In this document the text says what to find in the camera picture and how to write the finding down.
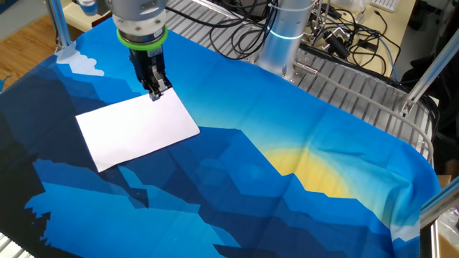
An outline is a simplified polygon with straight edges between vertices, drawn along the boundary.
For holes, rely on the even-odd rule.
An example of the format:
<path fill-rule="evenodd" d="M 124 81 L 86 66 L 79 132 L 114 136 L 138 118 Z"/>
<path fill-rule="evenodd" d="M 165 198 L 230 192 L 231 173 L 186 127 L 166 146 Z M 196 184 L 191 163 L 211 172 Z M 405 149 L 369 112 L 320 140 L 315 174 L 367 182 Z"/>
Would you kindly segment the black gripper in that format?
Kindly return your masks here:
<path fill-rule="evenodd" d="M 130 49 L 129 52 L 138 81 L 148 91 L 152 101 L 158 100 L 165 91 L 172 88 L 166 77 L 163 47 L 148 51 Z"/>

